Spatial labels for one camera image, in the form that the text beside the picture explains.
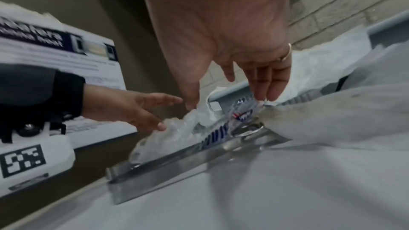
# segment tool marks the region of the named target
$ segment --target human hand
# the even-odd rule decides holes
[[[289,0],[146,0],[168,66],[188,110],[199,101],[199,81],[215,61],[230,82],[233,62],[256,99],[273,101],[286,87],[291,57]]]
[[[166,130],[162,120],[147,109],[181,104],[179,97],[162,93],[139,93],[84,85],[82,116],[96,121],[124,121],[138,130]]]

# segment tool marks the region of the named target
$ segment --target white device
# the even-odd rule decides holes
[[[48,179],[72,167],[75,153],[66,135],[51,135],[50,123],[33,137],[12,133],[0,142],[0,197]]]

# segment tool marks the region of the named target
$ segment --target gray wall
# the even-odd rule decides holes
[[[128,89],[179,95],[140,0],[135,4],[132,0],[0,1],[49,12],[63,23],[113,39]],[[156,110],[162,117],[181,117],[184,112],[182,106]],[[0,228],[102,177],[106,167],[127,158],[141,137],[127,136],[77,150],[69,172],[0,199]]]

